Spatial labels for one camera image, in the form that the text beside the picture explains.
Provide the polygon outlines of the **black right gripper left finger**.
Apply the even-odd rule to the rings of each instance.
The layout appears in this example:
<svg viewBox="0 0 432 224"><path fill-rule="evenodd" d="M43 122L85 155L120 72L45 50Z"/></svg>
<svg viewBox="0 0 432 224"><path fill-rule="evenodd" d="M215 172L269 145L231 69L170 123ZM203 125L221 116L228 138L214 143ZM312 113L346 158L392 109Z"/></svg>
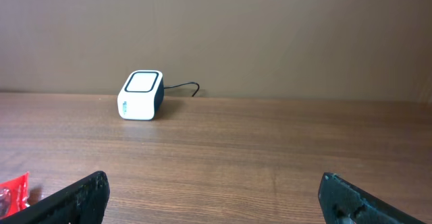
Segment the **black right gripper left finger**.
<svg viewBox="0 0 432 224"><path fill-rule="evenodd" d="M96 171L36 204L1 220L1 224L101 224L110 188Z"/></svg>

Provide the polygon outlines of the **red snack bag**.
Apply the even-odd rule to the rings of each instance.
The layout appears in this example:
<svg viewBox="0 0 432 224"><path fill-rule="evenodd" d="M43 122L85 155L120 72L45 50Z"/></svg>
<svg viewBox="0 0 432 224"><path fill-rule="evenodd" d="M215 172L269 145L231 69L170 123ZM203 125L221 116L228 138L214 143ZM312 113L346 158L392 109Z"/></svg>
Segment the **red snack bag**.
<svg viewBox="0 0 432 224"><path fill-rule="evenodd" d="M9 217L29 207L29 172L13 180L1 183L1 219Z"/></svg>

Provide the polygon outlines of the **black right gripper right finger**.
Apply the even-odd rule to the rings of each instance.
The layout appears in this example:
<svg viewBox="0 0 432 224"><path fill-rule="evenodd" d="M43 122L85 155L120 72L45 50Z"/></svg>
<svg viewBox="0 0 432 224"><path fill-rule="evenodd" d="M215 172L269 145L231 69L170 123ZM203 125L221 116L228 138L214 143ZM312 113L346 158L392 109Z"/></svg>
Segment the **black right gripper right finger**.
<svg viewBox="0 0 432 224"><path fill-rule="evenodd" d="M324 173L318 199L326 224L425 224L334 173Z"/></svg>

